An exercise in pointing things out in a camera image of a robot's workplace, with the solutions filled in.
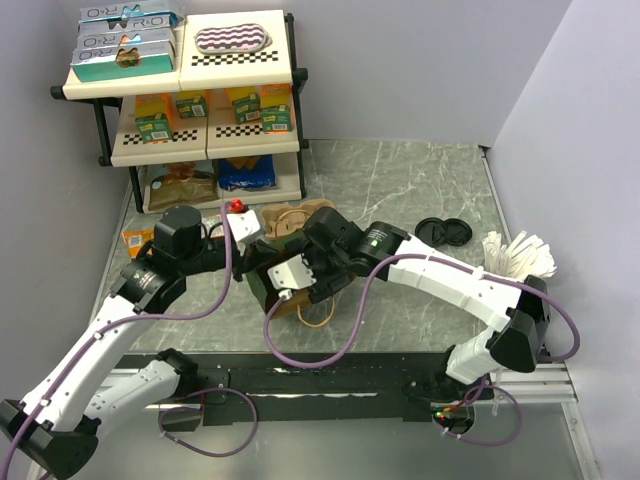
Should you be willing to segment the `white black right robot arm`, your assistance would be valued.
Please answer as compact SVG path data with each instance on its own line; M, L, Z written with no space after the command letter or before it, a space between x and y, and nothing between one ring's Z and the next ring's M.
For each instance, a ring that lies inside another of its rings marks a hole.
M374 222L362 230L331 207L313 213L302 233L303 262L315 280L310 288L314 302L354 277L374 275L430 294L484 323L475 337L449 348L436 376L444 396L461 397L477 379L499 368L520 373L536 369L549 324L549 309L540 297L547 287L541 278L494 276L388 223Z

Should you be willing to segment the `brown cardboard cup carrier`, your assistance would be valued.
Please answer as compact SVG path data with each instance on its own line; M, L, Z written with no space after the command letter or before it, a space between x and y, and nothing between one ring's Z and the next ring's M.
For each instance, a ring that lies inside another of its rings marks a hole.
M276 240L301 230L306 221L319 209L336 205L327 199L311 199L292 205L290 203L273 204L260 211L267 239Z

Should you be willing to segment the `brown paper bag with handles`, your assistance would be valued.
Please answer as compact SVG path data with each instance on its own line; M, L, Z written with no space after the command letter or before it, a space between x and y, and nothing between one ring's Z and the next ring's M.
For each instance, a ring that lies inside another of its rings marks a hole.
M325 327L335 315L336 301L330 300L330 308L324 319L311 322L304 311L311 307L311 289L320 285L320 276L311 269L303 257L310 253L310 245L302 238L305 222L323 207L334 208L329 200L307 200L298 206L289 203L263 208L258 218L264 227L264 237L246 251L247 280L251 293L262 310L267 312L282 298L276 318L296 314L306 327Z

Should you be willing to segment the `black plastic cup lid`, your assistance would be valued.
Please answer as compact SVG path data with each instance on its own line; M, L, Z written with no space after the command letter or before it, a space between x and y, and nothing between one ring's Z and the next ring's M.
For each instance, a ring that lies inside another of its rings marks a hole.
M473 230L470 225L458 218L449 218L444 221L446 227L445 242L449 246L461 247L473 238Z

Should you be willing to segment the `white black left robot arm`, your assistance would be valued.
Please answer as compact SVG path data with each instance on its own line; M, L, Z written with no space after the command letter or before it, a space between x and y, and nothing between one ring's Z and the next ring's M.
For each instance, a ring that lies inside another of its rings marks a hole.
M20 400L1 403L1 430L47 476L79 473L112 430L145 407L165 399L199 397L199 367L173 349L107 390L103 381L130 346L159 321L195 321L224 302L233 278L244 273L245 249L262 234L252 210L236 213L230 203L217 225L207 226L199 210L178 206L154 225L153 237L119 274L94 320L60 363ZM171 314L192 275L223 271L222 291L201 313Z

